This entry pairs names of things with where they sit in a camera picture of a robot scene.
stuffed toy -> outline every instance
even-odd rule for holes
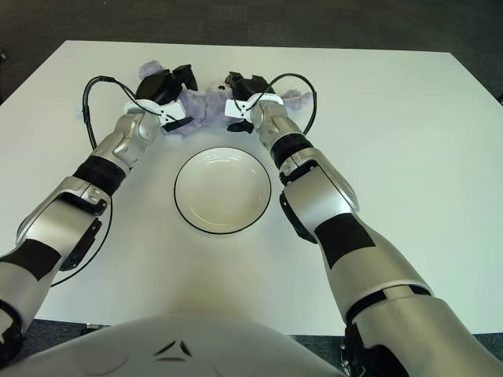
[[[164,68],[157,60],[152,60],[140,67],[140,79],[153,75]],[[225,116],[224,108],[226,101],[233,98],[233,91],[228,84],[219,81],[203,90],[187,90],[183,88],[178,96],[187,112],[187,116],[193,120],[176,130],[169,132],[163,130],[167,137],[177,135],[185,136],[203,127],[227,127],[230,124],[238,123],[242,119],[235,119]],[[306,106],[313,104],[312,93],[300,93],[298,90],[288,90],[281,95],[284,101],[288,116],[294,121],[296,113]]]

white bowl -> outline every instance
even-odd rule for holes
[[[270,200],[270,179],[252,155],[236,148],[211,148],[178,172],[174,201],[192,226],[213,234],[239,232],[257,221]]]

teddy bear ear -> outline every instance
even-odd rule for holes
[[[159,71],[164,71],[164,67],[159,63],[158,60],[151,60],[140,67],[138,76],[140,76],[140,80],[142,80],[145,77],[153,75],[154,73],[157,73]]]

black strip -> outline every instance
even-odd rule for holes
[[[350,324],[353,322],[353,319],[364,309],[367,309],[369,306],[377,304],[378,302],[386,300],[387,297],[382,291],[377,291],[372,293],[371,295],[365,296],[361,300],[357,301],[346,313],[346,323]]]
[[[430,292],[428,292],[428,290],[423,287],[419,287],[417,285],[409,285],[409,288],[416,295],[431,296]],[[387,297],[383,291],[374,292],[371,295],[365,296],[364,298],[353,304],[353,306],[347,311],[346,323],[350,324],[362,310],[384,300],[387,300]]]
[[[158,350],[156,353],[154,353],[154,356],[157,356],[157,355],[160,355],[162,352],[164,351],[167,351],[168,349],[170,349],[172,346],[174,346],[174,344],[176,343],[176,341],[174,340],[173,342],[169,343],[167,346],[161,348],[160,350]]]
[[[84,259],[89,251],[90,247],[93,245],[95,236],[101,228],[101,221],[97,218],[94,219],[93,223],[87,228],[86,232],[75,245],[70,255],[61,264],[60,271],[68,271],[74,269],[79,263]]]
[[[338,214],[321,223],[315,230],[325,252],[329,268],[352,251],[376,246],[353,214]]]
[[[18,265],[40,280],[53,270],[60,258],[52,247],[37,240],[24,240],[12,253],[1,257],[0,262]]]
[[[303,134],[288,134],[274,143],[270,155],[279,169],[288,157],[306,148],[313,148],[313,145]]]
[[[307,231],[299,218],[297,218],[296,213],[290,207],[290,203],[286,200],[286,196],[283,192],[280,195],[280,205],[286,218],[290,221],[290,224],[292,224],[294,230],[296,231],[297,236],[311,243],[318,243],[316,242],[316,239]]]
[[[425,295],[425,296],[431,296],[431,293],[428,292],[428,289],[420,287],[418,285],[409,285],[410,289],[412,292],[414,292],[416,295]]]
[[[73,174],[95,185],[112,196],[119,188],[126,174],[113,162],[99,156],[90,156]]]

black arm joint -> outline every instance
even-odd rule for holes
[[[317,167],[318,163],[314,161],[313,159],[310,161],[307,161],[303,163],[300,167],[295,169],[293,173],[290,175],[285,175],[284,173],[280,173],[280,181],[283,184],[283,186],[286,186],[289,182],[294,182],[300,177],[302,177],[305,173],[307,173],[309,170],[313,169],[314,167]]]
[[[313,148],[313,145],[303,134],[286,134],[274,143],[270,155],[279,169],[288,157],[306,148]]]
[[[91,183],[112,196],[120,187],[126,173],[112,161],[99,156],[90,156],[73,176]]]

